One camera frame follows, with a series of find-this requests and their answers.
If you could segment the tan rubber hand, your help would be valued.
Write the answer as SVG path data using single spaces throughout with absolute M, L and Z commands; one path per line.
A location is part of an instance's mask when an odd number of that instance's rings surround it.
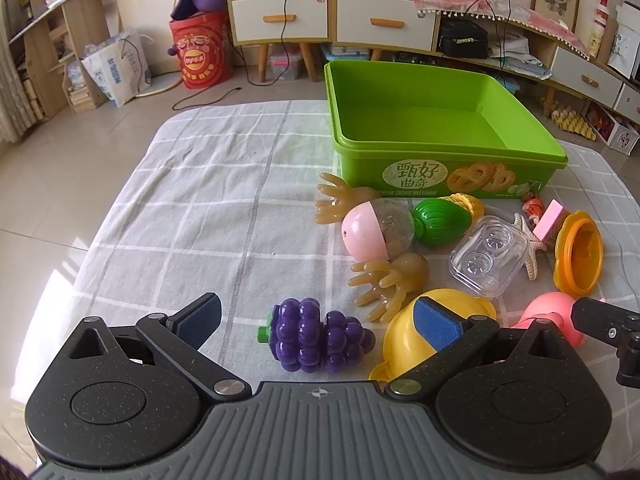
M 317 224 L 342 222 L 346 214 L 356 206 L 381 197 L 378 191 L 367 186 L 352 188 L 335 174 L 322 172 L 320 178 L 323 183 L 317 185 L 317 190 L 326 196 L 326 199 L 314 202 L 314 222 Z
M 372 323 L 389 323 L 408 302 L 416 298 L 430 278 L 427 260 L 415 252 L 405 252 L 392 261 L 371 260 L 352 265 L 355 273 L 350 287 L 368 285 L 355 300 L 356 307 L 373 304 L 367 315 Z

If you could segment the black bag on shelf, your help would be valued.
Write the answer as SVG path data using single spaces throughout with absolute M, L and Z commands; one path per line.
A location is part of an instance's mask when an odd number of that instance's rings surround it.
M 443 18 L 437 51 L 450 58 L 488 58 L 488 31 L 473 21 Z

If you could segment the pink toy pig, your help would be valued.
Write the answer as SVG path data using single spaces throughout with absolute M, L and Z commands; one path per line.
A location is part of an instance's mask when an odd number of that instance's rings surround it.
M 578 349 L 585 340 L 585 336 L 576 330 L 570 315 L 575 300 L 564 292 L 546 292 L 529 303 L 518 322 L 513 328 L 526 330 L 536 318 L 543 318 L 553 322 L 574 349 Z

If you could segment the pink toy milk carton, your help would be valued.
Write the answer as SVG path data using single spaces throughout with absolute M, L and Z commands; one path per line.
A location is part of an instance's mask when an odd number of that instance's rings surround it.
M 541 242 L 550 243 L 562 228 L 568 211 L 557 200 L 552 200 L 533 230 L 533 234 Z

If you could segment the clear plastic lens case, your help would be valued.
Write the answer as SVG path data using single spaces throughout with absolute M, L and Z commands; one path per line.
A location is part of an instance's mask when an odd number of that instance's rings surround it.
M 501 296 L 525 264 L 524 232 L 495 216 L 480 218 L 450 252 L 451 276 L 486 299 Z

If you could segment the yellow toy corn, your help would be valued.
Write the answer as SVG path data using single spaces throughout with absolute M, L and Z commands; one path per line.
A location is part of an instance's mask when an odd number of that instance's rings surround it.
M 480 220 L 480 218 L 484 217 L 485 215 L 485 205 L 481 200 L 472 195 L 465 193 L 454 193 L 446 196 L 446 200 L 468 212 L 472 218 L 473 223 L 477 222 L 477 220 Z

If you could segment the orange brown small figurine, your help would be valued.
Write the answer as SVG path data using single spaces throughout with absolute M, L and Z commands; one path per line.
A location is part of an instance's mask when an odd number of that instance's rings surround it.
M 522 205 L 523 214 L 531 228 L 539 223 L 545 210 L 544 202 L 537 197 L 526 200 Z

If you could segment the purple toy grapes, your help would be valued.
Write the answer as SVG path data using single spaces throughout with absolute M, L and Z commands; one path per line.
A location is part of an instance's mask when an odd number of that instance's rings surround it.
M 258 327 L 257 341 L 266 344 L 288 372 L 330 374 L 358 365 L 376 343 L 375 334 L 358 318 L 337 310 L 322 316 L 314 298 L 286 298 L 276 304 L 266 324 Z

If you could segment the green toy vegetable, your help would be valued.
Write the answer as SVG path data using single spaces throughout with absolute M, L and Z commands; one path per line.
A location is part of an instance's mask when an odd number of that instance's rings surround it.
M 427 198 L 411 211 L 414 237 L 427 247 L 444 246 L 461 238 L 472 224 L 472 214 L 463 207 L 443 200 Z

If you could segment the yellow egg tray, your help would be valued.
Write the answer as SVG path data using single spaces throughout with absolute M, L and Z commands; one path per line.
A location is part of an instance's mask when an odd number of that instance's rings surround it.
M 596 133 L 585 118 L 566 103 L 554 100 L 550 107 L 550 117 L 552 122 L 565 132 L 578 134 L 590 141 L 597 139 Z

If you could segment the yellow toy bowl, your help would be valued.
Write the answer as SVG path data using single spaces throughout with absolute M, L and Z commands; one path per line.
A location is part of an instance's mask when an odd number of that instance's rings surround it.
M 487 299 L 452 288 L 424 292 L 390 322 L 382 344 L 383 361 L 370 371 L 370 380 L 390 382 L 451 344 L 454 335 L 461 335 L 461 330 L 454 330 L 442 314 L 428 307 L 427 299 L 465 320 L 476 314 L 497 319 L 496 308 Z

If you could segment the pink clear capsule egg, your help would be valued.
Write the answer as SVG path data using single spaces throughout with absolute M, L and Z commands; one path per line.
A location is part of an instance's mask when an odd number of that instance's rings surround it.
M 347 252 L 356 261 L 393 260 L 410 247 L 414 221 L 399 200 L 376 198 L 352 208 L 341 233 Z

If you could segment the beige toy starfish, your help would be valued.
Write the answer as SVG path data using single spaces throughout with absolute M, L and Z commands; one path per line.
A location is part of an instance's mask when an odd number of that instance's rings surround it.
M 522 231 L 528 239 L 527 256 L 525 258 L 524 266 L 529 281 L 536 281 L 538 278 L 537 252 L 545 252 L 548 246 L 546 243 L 538 240 L 536 235 L 530 229 L 526 219 L 521 214 L 514 214 L 513 225 Z

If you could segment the wooden desk shelf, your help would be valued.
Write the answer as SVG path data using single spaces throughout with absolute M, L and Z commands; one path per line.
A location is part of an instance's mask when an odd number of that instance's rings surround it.
M 2 0 L 8 48 L 37 122 L 63 108 L 80 114 L 107 97 L 82 65 L 92 46 L 115 35 L 112 0 Z

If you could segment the green plastic cookie box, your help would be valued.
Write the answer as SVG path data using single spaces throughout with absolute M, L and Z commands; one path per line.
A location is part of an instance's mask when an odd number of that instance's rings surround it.
M 494 77 L 332 61 L 324 68 L 343 179 L 383 196 L 518 198 L 566 167 L 562 146 Z

